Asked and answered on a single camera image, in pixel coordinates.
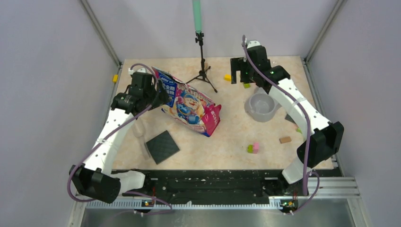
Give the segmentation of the clear plastic scoop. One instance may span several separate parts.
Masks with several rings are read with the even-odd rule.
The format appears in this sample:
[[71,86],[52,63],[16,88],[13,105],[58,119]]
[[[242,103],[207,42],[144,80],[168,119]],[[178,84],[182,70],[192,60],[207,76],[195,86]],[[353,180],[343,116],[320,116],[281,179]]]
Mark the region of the clear plastic scoop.
[[141,119],[136,119],[132,125],[132,131],[134,136],[138,139],[139,146],[144,156],[144,159],[147,160],[150,158],[150,152],[148,150],[146,141],[145,141],[145,127],[141,121]]

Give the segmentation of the colourful pet food bag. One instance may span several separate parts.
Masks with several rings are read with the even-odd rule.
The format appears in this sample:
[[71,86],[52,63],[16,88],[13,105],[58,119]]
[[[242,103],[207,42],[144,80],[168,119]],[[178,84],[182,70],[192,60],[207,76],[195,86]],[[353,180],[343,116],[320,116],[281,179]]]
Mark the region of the colourful pet food bag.
[[162,112],[192,130],[210,137],[220,123],[219,114],[222,106],[168,72],[156,67],[152,70],[163,82],[163,88],[169,97],[167,104],[161,106]]

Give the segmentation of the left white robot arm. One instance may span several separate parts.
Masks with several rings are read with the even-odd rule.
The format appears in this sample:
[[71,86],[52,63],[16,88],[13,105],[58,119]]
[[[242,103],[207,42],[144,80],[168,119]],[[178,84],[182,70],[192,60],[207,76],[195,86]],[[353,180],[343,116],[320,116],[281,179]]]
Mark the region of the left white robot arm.
[[152,183],[142,172],[112,174],[112,165],[129,129],[145,112],[163,104],[167,93],[154,73],[134,72],[127,92],[118,93],[106,123],[89,154],[69,171],[68,195],[78,202],[112,203],[118,195],[135,190],[150,193]]

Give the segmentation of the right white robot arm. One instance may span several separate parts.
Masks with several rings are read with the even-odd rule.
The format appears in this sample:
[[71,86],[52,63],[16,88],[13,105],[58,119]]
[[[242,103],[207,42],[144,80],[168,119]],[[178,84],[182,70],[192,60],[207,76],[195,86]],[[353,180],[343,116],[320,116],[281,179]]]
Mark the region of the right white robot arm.
[[271,65],[265,47],[258,41],[244,38],[242,48],[245,56],[230,60],[231,82],[237,82],[239,72],[242,83],[257,86],[245,110],[251,116],[258,114],[256,120],[266,122],[282,107],[304,138],[296,150],[297,157],[282,170],[277,182],[278,191],[290,195],[297,182],[307,182],[307,174],[313,168],[339,151],[344,126],[319,113],[295,86],[290,74],[280,65]]

